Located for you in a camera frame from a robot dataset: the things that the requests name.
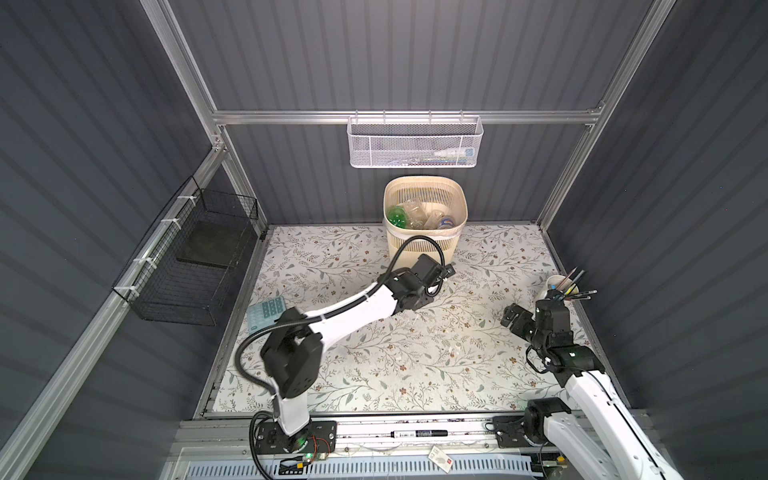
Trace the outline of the green sprite bottle yellow cap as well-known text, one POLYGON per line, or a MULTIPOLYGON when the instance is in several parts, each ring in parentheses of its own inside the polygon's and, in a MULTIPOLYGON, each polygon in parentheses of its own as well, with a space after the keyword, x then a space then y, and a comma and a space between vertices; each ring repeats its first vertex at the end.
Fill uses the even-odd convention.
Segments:
POLYGON ((389 209, 386 218, 396 228, 406 229, 410 224, 408 214, 401 205, 396 205, 389 209))

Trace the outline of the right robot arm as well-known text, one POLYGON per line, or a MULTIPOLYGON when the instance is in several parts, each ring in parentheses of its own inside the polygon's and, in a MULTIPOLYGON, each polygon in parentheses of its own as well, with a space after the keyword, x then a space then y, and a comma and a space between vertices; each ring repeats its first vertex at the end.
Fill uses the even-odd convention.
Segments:
POLYGON ((539 448, 555 446, 584 479, 680 479, 618 395, 604 365, 587 346, 574 342, 565 298, 554 291, 533 311, 512 304, 501 324, 527 342, 597 434, 593 440, 573 409, 557 397, 532 399, 521 422, 523 438, 539 448))

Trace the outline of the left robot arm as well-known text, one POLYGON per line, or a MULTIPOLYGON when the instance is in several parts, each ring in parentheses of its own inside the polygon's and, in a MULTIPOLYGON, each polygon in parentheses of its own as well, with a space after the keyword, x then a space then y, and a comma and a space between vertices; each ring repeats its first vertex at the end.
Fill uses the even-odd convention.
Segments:
POLYGON ((235 350, 234 366, 271 395, 272 421, 281 433, 304 439, 311 423, 308 391, 330 347, 369 324, 429 305, 454 274, 436 240, 412 236, 359 293, 315 311, 287 309, 273 324, 249 334, 235 350))

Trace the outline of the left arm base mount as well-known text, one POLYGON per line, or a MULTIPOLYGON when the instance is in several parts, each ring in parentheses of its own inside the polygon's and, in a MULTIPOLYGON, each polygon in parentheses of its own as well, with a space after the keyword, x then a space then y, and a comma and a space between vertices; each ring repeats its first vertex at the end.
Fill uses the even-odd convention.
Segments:
POLYGON ((311 420, 293 435, 286 434, 279 424, 263 420, 255 429, 255 451, 257 454, 330 454, 335 451, 338 435, 335 421, 311 420))

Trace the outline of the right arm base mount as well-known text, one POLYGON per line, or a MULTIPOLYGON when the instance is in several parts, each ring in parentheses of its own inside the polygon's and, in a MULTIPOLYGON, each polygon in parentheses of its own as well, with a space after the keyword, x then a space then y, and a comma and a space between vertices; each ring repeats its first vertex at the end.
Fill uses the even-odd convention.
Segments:
POLYGON ((500 448, 522 448, 540 445, 535 422, 526 415, 495 416, 492 431, 500 448))

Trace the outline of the blue label water bottle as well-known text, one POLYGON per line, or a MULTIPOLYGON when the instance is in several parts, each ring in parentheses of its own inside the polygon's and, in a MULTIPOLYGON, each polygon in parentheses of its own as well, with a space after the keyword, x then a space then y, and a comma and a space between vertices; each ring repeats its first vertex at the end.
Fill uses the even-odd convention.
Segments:
POLYGON ((438 230, 447 230, 447 229, 452 229, 452 228, 455 228, 455 227, 456 227, 456 222, 455 222, 454 218, 451 217, 451 216, 446 215, 446 216, 443 216, 440 219, 440 222, 438 224, 437 229, 438 230))

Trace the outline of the large clear unlabeled bottle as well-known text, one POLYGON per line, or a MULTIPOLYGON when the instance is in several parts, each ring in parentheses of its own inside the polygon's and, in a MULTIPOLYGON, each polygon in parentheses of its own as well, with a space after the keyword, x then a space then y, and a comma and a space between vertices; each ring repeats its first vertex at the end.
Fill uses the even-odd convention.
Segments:
POLYGON ((407 228, 412 230, 423 229, 428 220, 428 215, 422 202, 418 199, 409 199, 404 201, 401 206, 407 217, 407 228))

